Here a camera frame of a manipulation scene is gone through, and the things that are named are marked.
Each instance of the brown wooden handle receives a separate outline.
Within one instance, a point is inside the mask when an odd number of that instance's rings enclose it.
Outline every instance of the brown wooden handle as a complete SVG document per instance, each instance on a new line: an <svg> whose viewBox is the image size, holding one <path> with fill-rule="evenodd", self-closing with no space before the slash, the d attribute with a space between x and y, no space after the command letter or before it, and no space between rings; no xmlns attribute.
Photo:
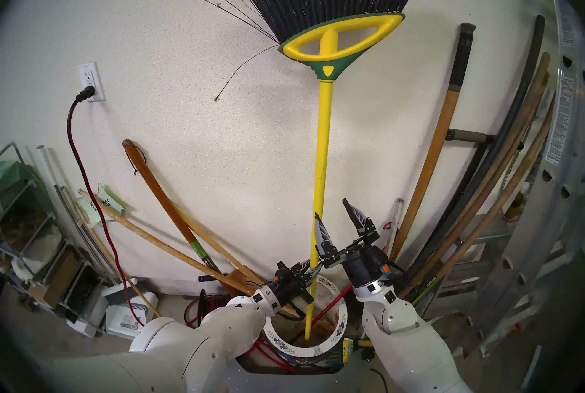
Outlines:
<svg viewBox="0 0 585 393"><path fill-rule="evenodd" d="M491 221L494 219L494 217L498 214L498 212L504 206L506 201L508 201L509 197L512 195L514 190L516 190L516 187L518 186L518 184L520 183L520 181L524 177L524 174L528 171L528 169L532 165L533 160L535 159L538 152L540 151L540 147L542 146L542 144L546 138L546 135L548 134L548 130L550 128L550 122L552 120L552 112L553 112L554 107L555 107L555 102L553 99L553 101L550 103L549 110L546 113L545 120L543 121L542 126L540 126L540 129L538 131L536 138L534 139L534 141L530 145L528 152L526 152L526 155L522 159L522 162L520 162L520 165L518 166L518 169L516 170L516 172L512 176L510 182L508 183L508 185L506 185L504 192L498 197L498 199L492 205L492 207L490 208L488 213L484 216L484 218L481 220L479 225L477 225L476 228L467 237L465 242L457 249L457 251L454 254L452 254L452 256L445 263L445 265L443 267L441 267L441 269L439 270L439 272L436 275L437 278L443 278L453 268L453 266L461 259L461 257L470 248L470 246L477 240L477 238L481 235L481 233L483 233L485 231L487 226L491 223Z"/></svg>
<svg viewBox="0 0 585 393"><path fill-rule="evenodd" d="M546 84L548 83L548 80L549 80L549 73L547 71L549 63L550 63L550 55L547 52L544 52L542 54L542 57L540 58L540 62L538 64L537 72L534 75L534 79L530 83L530 88L528 88L527 95L524 99L524 102L522 103L522 107L520 108L520 111L518 112L518 115L516 116L516 120L512 124L512 127L510 128L510 132L508 133L508 138L506 138L502 148L500 149L500 152L498 152L498 155L494 159L494 163L492 163L490 169L488 170L486 175L483 177L480 185L475 190L475 193L473 194L473 196L471 197L471 199L469 200L469 202L465 206L465 209L459 215L459 218L456 220L456 222L453 224L453 226L455 226L457 224L457 222L460 220L461 216L465 215L465 213L469 210L471 203L474 200L476 200L477 197L479 196L479 194L482 192L483 188L486 186L488 181L491 179L491 177L494 174L494 171L496 170L496 168L498 168L498 166L502 162L502 159L504 158L506 153L509 151L509 149L514 147L514 146L518 146L518 143L515 141L516 136L518 133L520 133L520 131L522 130L522 126L525 124L526 115L532 111L534 106L538 106L540 100L542 99L542 95L545 92Z"/></svg>
<svg viewBox="0 0 585 393"><path fill-rule="evenodd" d="M189 226L179 216L177 210L173 206L173 203L171 203L171 200L168 199L168 196L166 195L162 187L160 187L160 184L156 180L156 177L154 177L154 175L150 171L150 168L148 168L148 166L144 162L144 159L140 155L140 152L138 151L138 149L136 149L136 145L131 140L125 139L122 142L122 146L124 147L126 154L128 154L128 157L134 164L134 167L138 170L138 172L144 179L144 182L146 182L146 185L148 185L148 188L155 195L156 199L159 200L160 205L167 212L168 216L171 217L171 220L173 221L175 226L177 226L178 230L181 232L185 240L188 243L193 242L195 240L195 236L189 229Z"/></svg>
<svg viewBox="0 0 585 393"><path fill-rule="evenodd" d="M441 245L437 248L433 256L429 258L429 260L421 267L421 269L417 272L414 278L410 281L409 285L406 286L402 291L399 293L399 297L403 298L408 294L414 286L416 286L425 275L430 272L433 266L441 259L441 257L447 252L449 247L457 240L459 235L462 231L467 227L467 225L471 222L475 214L479 211L487 197L490 195L491 191L495 187L497 181L500 179L502 173L504 172L505 168L508 166L508 163L514 156L514 153L518 150L518 144L522 141L524 136L524 132L528 128L534 113L538 108L538 104L540 99L542 98L542 94L544 93L546 87L546 81L548 80L548 72L546 71L546 66L548 66L549 61L548 54L544 53L543 58L540 61L539 71L535 76L532 84L531 89L529 90L529 96L527 96L524 104L519 113L519 118L514 123L517 125L515 129L510 130L510 134L508 138L506 138L506 142L504 144L504 148L507 148L506 151L502 154L503 158L500 158L498 155L498 163L494 162L493 168L495 171L489 171L490 177L487 179L486 184L481 188L481 190L474 195L474 199L469 202L468 206L461 214L459 219L453 225L449 233L446 235L445 239L441 243Z"/></svg>
<svg viewBox="0 0 585 393"><path fill-rule="evenodd" d="M433 171L435 171L435 166L439 160L441 149L443 149L445 136L449 130L458 97L458 92L447 90L445 100L443 101L443 108L441 108L441 114L439 115L439 120L437 121L437 125L435 127L435 133L433 134L429 151L426 154L425 163L422 166L421 174L418 177L417 186L414 189L414 193L412 194L412 198L408 204L408 209L404 215L404 219L402 219L402 224L398 229L398 233L394 239L394 244L392 245L392 251L390 252L391 261L395 261L398 257L402 245L404 245L404 241L408 236L408 232L410 231L412 223L417 216L418 209L421 207L422 199L426 193L426 188L429 186L429 182L431 182Z"/></svg>
<svg viewBox="0 0 585 393"><path fill-rule="evenodd" d="M85 199L88 202L91 202L91 198L85 190L79 189L78 193L79 193L79 195L81 195L83 197L83 199ZM153 235L147 233L142 228L139 228L138 226L136 226L132 222L128 221L127 219L125 219L124 217L119 215L113 209L105 206L100 200L98 200L98 204L99 204L99 207L102 209L102 211L105 214L112 217L116 222L120 223L122 226L125 226L133 233L138 234L144 240L147 240L151 244L156 245L161 250L164 250L168 254L173 255L175 258L180 259L184 263L189 264L191 267L194 267L198 270L201 270L205 274L211 275L216 280L220 280L220 282L226 283L229 286L231 286L232 288L235 288L238 291L243 292L244 294L252 295L256 291L256 289L253 287L250 287L250 286L245 285L245 284L240 284L239 282L234 281L234 280L230 279L229 277L224 277L221 273L216 272L215 270L212 270L209 267L195 261L193 258L188 257L186 254L184 254L184 253L180 252L179 250L171 247L170 245L164 243L162 240L158 240Z"/></svg>
<svg viewBox="0 0 585 393"><path fill-rule="evenodd" d="M223 248L214 238L211 237L211 235L203 228L203 226L186 215L176 204L175 209L177 210L179 216L187 223L187 225L189 225L189 228L191 228L195 234L206 241L207 244L219 254L224 255L233 264L234 267L240 270L248 278L248 280L252 280L256 284L266 283L264 278L258 276L253 270L249 269L246 265L242 264L235 257L233 257L229 251Z"/></svg>

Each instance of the floral pattern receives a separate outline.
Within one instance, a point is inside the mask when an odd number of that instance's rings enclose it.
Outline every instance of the floral pattern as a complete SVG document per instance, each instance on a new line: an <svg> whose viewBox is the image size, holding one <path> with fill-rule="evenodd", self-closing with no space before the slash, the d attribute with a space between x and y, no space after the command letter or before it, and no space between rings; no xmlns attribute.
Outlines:
<svg viewBox="0 0 585 393"><path fill-rule="evenodd" d="M268 336L268 338L270 338L270 341L272 341L272 343L280 350L288 354L295 355L296 352L293 349L293 347L289 346L286 342L282 341L278 335L275 335L273 332L267 332L266 336Z"/></svg>
<svg viewBox="0 0 585 393"><path fill-rule="evenodd" d="M335 285L333 285L333 283L331 283L329 280L327 280L327 278L324 277L317 277L317 281L321 284L323 284L324 286L332 289L333 291L337 291L338 289L335 287ZM336 326L336 329L333 333L333 335L331 335L331 337L329 338L329 341L331 341L333 344L337 343L339 341L339 339L341 339L343 337L343 334L345 332L346 326L347 326L347 316L339 316L339 313L336 312L335 313L335 317L338 320L338 324ZM285 341L283 341L274 331L272 330L266 330L265 329L265 334L266 336L269 338L270 342L280 351L282 351L283 353L287 353L290 354L294 357L298 357L297 356L297 351L295 350L295 346L291 346L288 343L286 343ZM314 355L313 357L316 356L320 356L322 355L323 349L322 349L322 345L318 345L318 346L314 346L311 347L310 349L313 350Z"/></svg>

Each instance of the label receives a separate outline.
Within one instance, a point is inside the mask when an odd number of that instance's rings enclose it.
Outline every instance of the label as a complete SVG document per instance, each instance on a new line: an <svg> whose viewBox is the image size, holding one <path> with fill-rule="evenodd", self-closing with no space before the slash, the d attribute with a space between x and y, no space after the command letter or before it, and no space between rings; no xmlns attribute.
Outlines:
<svg viewBox="0 0 585 393"><path fill-rule="evenodd" d="M128 304L124 303L120 306L128 308L128 312L124 314L122 320L120 321L120 327L124 327L131 330L138 330L138 321L136 321L136 319L134 319L134 316L132 316L132 312L130 311L130 307L128 306ZM132 309L134 310L134 313L136 313L136 316L138 316L138 319L140 319L143 322L146 320L146 313L148 310L146 305L142 303L132 303Z"/></svg>
<svg viewBox="0 0 585 393"><path fill-rule="evenodd" d="M131 330L138 330L138 322L131 314L124 314L124 317L120 321L120 327L125 327Z"/></svg>
<svg viewBox="0 0 585 393"><path fill-rule="evenodd" d="M563 15L560 22L561 42L565 47L573 47L575 36L573 34L573 23L568 15Z"/></svg>
<svg viewBox="0 0 585 393"><path fill-rule="evenodd" d="M575 94L575 81L569 77L561 77L558 106L553 121L554 130L546 149L546 161L554 166L559 166L563 156L564 144L569 133L571 110L573 109L573 97Z"/></svg>

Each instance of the black pipe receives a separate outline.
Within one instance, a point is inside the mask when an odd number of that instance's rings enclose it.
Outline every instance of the black pipe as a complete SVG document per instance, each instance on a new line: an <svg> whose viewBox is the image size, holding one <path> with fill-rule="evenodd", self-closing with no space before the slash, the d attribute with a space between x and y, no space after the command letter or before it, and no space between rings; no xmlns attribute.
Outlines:
<svg viewBox="0 0 585 393"><path fill-rule="evenodd" d="M536 22L534 24L534 32L532 34L532 41L530 43L530 49L528 51L528 57L526 58L526 65L524 66L524 72L522 73L522 77L520 78L520 84L518 85L518 91L516 91L516 96L514 96L514 101L510 105L510 109L508 110L508 114L506 114L506 118L496 136L494 143L486 156L486 160L484 160L479 167L473 179L465 189L465 191L461 194L460 199L453 207L453 210L449 213L449 216L443 221L443 224L436 229L434 236L432 236L425 247L422 249L421 253L418 254L417 258L408 268L406 275L403 277L403 284L405 282L409 282L414 275L418 272L418 270L426 263L426 261L433 255L437 247L443 241L443 238L447 234L447 231L453 226L455 220L463 210L465 206L479 187L481 181L483 180L484 176L489 171L491 165L494 163L494 160L498 153L500 152L508 133L518 115L518 111L520 110L520 106L526 96L526 92L528 91L528 87L532 80L532 76L534 75L534 70L537 67L538 57L540 55L540 46L542 44L542 37L545 30L545 18L542 15L537 15Z"/></svg>

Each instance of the cardboard box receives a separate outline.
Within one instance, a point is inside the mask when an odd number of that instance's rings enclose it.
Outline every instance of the cardboard box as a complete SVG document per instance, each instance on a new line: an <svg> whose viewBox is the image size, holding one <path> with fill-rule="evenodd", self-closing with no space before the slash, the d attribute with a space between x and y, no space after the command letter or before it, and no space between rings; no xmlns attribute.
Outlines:
<svg viewBox="0 0 585 393"><path fill-rule="evenodd" d="M34 283L29 288L29 295L37 302L43 303L54 309L60 299L69 288L75 278L75 274L81 267L74 252L68 248L61 254L57 264L51 272L46 285Z"/></svg>

